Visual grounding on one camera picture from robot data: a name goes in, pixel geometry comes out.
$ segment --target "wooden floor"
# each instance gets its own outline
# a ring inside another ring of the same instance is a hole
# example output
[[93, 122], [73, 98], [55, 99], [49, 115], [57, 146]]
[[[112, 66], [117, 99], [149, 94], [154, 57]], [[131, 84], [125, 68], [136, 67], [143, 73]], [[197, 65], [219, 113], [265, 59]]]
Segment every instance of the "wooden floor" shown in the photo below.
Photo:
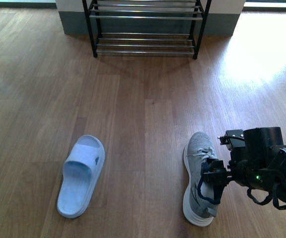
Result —
[[[216, 137], [262, 126], [286, 143], [286, 14], [243, 13], [232, 37], [204, 37], [197, 60], [95, 59], [56, 10], [0, 8], [0, 238], [286, 237], [286, 211], [234, 182], [210, 226], [182, 212], [191, 135], [205, 131], [227, 165]], [[83, 134], [106, 160], [86, 212], [66, 219], [61, 169]]]

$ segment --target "metal bar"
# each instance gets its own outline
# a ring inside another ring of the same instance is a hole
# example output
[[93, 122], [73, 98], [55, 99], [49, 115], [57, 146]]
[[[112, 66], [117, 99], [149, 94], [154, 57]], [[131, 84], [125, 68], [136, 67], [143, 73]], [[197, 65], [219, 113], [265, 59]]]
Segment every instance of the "metal bar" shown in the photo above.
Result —
[[192, 40], [176, 40], [176, 39], [131, 39], [131, 38], [99, 38], [99, 40], [107, 41], [175, 41], [175, 42], [191, 42]]
[[177, 13], [177, 14], [198, 14], [200, 11], [135, 11], [135, 10], [97, 10], [92, 9], [92, 12], [136, 12], [136, 13]]
[[125, 1], [145, 1], [145, 2], [171, 2], [171, 3], [195, 3], [195, 0], [98, 0], [98, 1], [114, 1], [114, 2], [125, 2]]
[[202, 43], [202, 38], [203, 38], [203, 34], [204, 34], [204, 30], [205, 30], [205, 25], [206, 25], [206, 21], [207, 21], [207, 17], [208, 17], [208, 13], [209, 13], [209, 8], [211, 6], [212, 0], [207, 0], [207, 4], [206, 4], [206, 9], [205, 9], [205, 13], [203, 16], [203, 21], [202, 21], [202, 25], [201, 25], [201, 29], [199, 31], [199, 35], [198, 35], [198, 39], [197, 39], [197, 44], [196, 44], [196, 48], [195, 48], [195, 54], [193, 56], [193, 59], [197, 59], [198, 56], [198, 52], [199, 52], [199, 48], [201, 46]]
[[166, 45], [112, 45], [112, 44], [98, 44], [101, 47], [152, 47], [152, 48], [193, 48], [193, 46], [166, 46]]
[[164, 7], [164, 8], [199, 8], [199, 6], [176, 6], [176, 5], [136, 5], [136, 4], [93, 4], [94, 6], [126, 6], [126, 7]]
[[157, 19], [157, 20], [198, 20], [200, 17], [171, 17], [171, 16], [89, 16], [89, 18], [118, 18], [118, 19]]
[[87, 24], [87, 28], [88, 28], [89, 38], [90, 38], [90, 42], [91, 42], [91, 48], [92, 48], [93, 57], [97, 58], [98, 57], [98, 54], [96, 52], [97, 51], [97, 47], [95, 45], [94, 38], [93, 38], [91, 22], [90, 22], [88, 6], [87, 6], [87, 0], [82, 0], [82, 5], [83, 5], [83, 10], [84, 10], [84, 14], [85, 14], [85, 20], [86, 20], [86, 24]]
[[118, 53], [118, 54], [159, 54], [159, 55], [193, 55], [193, 52], [151, 52], [151, 51], [97, 51], [98, 53]]
[[110, 34], [110, 35], [149, 35], [149, 36], [189, 36], [189, 34], [166, 34], [166, 33], [126, 33], [126, 32], [102, 32], [102, 34]]

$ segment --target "shoelace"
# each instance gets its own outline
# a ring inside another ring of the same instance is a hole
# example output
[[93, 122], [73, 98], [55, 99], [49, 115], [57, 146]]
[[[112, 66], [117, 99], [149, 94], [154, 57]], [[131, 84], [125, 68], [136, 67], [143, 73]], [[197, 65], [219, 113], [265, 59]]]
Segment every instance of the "shoelace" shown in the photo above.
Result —
[[[200, 148], [197, 150], [197, 153], [194, 154], [194, 155], [187, 155], [187, 156], [202, 156], [202, 161], [204, 159], [217, 159], [216, 155], [215, 155], [215, 152], [214, 152], [214, 148], [212, 146], [208, 147], [208, 148]], [[212, 204], [220, 204], [220, 198], [219, 199], [216, 199], [216, 200], [213, 200], [212, 198], [209, 198], [209, 197], [204, 197], [202, 194], [201, 194], [201, 186], [202, 186], [202, 183], [203, 183], [203, 180], [204, 180], [204, 173], [206, 173], [209, 169], [209, 166], [208, 166], [208, 163], [205, 162], [205, 167], [203, 168], [203, 170], [201, 171], [201, 179], [198, 183], [198, 186], [197, 184], [195, 183], [194, 186], [191, 187], [191, 193], [192, 193], [192, 196], [194, 198], [194, 200], [198, 203], [199, 205], [199, 202], [197, 200], [197, 197], [196, 197], [196, 194], [198, 194], [198, 196], [201, 198], [201, 199], [204, 199]]]
[[200, 148], [197, 150], [197, 153], [194, 155], [187, 155], [187, 156], [198, 156], [203, 155], [203, 159], [217, 159], [216, 154], [214, 152], [214, 148], [212, 146], [208, 148]]

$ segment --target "sneaker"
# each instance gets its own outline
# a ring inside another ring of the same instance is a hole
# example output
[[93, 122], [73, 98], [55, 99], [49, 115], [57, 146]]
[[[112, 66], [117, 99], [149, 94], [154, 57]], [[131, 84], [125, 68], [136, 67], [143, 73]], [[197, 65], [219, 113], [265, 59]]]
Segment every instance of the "sneaker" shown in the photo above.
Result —
[[208, 171], [213, 160], [217, 160], [217, 156], [210, 138], [204, 132], [196, 132], [184, 149], [189, 184], [184, 194], [183, 212], [189, 222], [200, 227], [213, 221], [222, 194], [215, 193], [212, 182], [203, 181], [202, 174]]

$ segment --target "wall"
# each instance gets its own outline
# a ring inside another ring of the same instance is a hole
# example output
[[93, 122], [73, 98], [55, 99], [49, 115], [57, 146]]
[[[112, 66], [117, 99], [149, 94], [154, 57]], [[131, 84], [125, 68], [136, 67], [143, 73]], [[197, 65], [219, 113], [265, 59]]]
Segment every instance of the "wall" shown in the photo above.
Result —
[[[208, 16], [205, 34], [206, 35], [224, 35], [230, 36], [233, 34], [241, 11], [243, 9], [245, 0], [213, 0], [210, 8], [210, 13]], [[205, 7], [206, 1], [202, 1], [203, 6]], [[83, 13], [83, 6], [81, 0], [56, 0], [57, 9], [63, 24], [64, 32], [66, 34], [87, 34], [87, 27], [85, 23], [85, 17]], [[168, 22], [166, 26], [162, 24], [162, 27], [159, 25], [159, 21], [150, 22], [149, 27], [144, 29], [146, 24], [142, 24], [141, 30], [148, 31], [152, 25], [155, 29], [158, 28], [161, 30], [161, 33], [166, 33], [169, 29], [171, 31], [174, 29], [175, 33], [182, 33], [186, 28], [188, 28], [187, 22], [172, 21]], [[117, 29], [119, 26], [124, 26], [124, 22], [113, 21], [114, 24], [107, 24], [106, 21], [102, 21], [102, 28], [105, 28], [106, 31], [110, 29]], [[137, 24], [127, 21], [130, 31], [135, 32], [135, 26]]]

